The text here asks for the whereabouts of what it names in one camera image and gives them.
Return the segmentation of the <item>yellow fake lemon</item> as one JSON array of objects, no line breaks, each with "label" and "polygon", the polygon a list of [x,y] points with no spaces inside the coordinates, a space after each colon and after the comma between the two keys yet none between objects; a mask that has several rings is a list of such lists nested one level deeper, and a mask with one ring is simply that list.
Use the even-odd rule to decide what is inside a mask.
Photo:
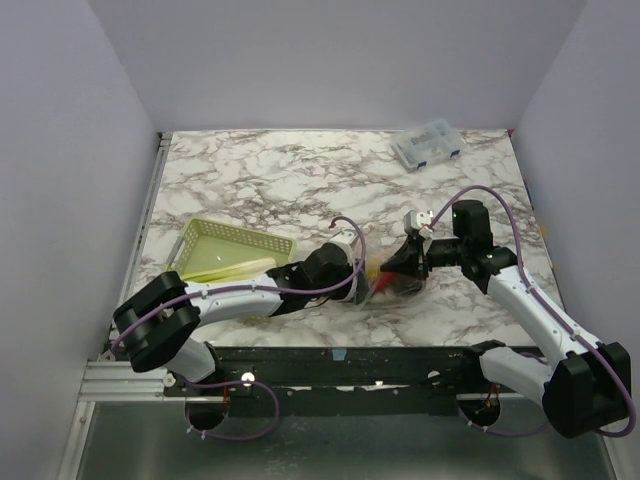
[{"label": "yellow fake lemon", "polygon": [[365,276],[369,285],[375,284],[380,275],[380,267],[384,263],[381,254],[370,255],[366,259]]}]

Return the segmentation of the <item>clear zip top bag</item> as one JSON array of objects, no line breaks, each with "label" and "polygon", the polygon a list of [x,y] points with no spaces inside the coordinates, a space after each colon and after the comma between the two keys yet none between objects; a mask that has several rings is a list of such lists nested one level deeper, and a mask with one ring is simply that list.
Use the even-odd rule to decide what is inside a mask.
[{"label": "clear zip top bag", "polygon": [[403,245],[406,234],[390,236],[375,223],[362,229],[367,247],[365,265],[357,277],[355,293],[349,303],[359,310],[391,309],[406,306],[425,290],[425,281],[394,272],[381,266]]}]

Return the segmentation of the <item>green fake celery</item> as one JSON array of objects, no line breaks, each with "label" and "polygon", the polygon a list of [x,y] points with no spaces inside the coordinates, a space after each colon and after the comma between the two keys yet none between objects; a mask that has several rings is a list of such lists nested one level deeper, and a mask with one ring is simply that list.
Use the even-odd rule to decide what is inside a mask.
[{"label": "green fake celery", "polygon": [[244,280],[265,273],[276,266],[277,263],[275,259],[265,257],[237,263],[223,268],[182,274],[181,279],[186,282],[191,281],[197,283],[217,283]]}]

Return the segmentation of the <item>red fake chili pepper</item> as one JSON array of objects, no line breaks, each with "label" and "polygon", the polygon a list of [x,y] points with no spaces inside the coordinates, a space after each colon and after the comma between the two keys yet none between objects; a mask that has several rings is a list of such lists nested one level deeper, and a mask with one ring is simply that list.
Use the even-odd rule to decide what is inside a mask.
[{"label": "red fake chili pepper", "polygon": [[394,272],[380,272],[374,287],[374,291],[384,291],[395,282],[396,277],[397,274]]}]

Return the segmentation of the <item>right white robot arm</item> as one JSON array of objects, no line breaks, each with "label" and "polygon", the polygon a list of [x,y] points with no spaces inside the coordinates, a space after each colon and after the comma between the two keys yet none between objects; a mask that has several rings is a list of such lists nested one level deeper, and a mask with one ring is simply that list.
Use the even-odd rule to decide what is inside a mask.
[{"label": "right white robot arm", "polygon": [[566,438],[620,420],[632,422],[631,361],[619,343],[605,344],[540,291],[521,258],[494,243],[489,211],[478,200],[452,205],[453,235],[434,239],[427,216],[404,217],[406,240],[382,271],[425,280],[443,267],[459,267],[465,278],[499,303],[524,328],[544,359],[524,356],[499,341],[468,348],[460,379],[480,392],[501,384],[539,405]]}]

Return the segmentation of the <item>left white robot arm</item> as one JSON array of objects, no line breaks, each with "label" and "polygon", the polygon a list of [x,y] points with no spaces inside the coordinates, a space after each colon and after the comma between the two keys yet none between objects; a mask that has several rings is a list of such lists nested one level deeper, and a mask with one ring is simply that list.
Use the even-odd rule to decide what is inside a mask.
[{"label": "left white robot arm", "polygon": [[205,284],[167,271],[121,304],[113,314],[121,348],[131,368],[160,367],[182,376],[201,395],[222,380],[213,348],[191,335],[200,326],[245,317],[275,317],[303,310],[316,299],[343,300],[363,264],[354,248],[330,240],[304,260],[272,268],[250,280]]}]

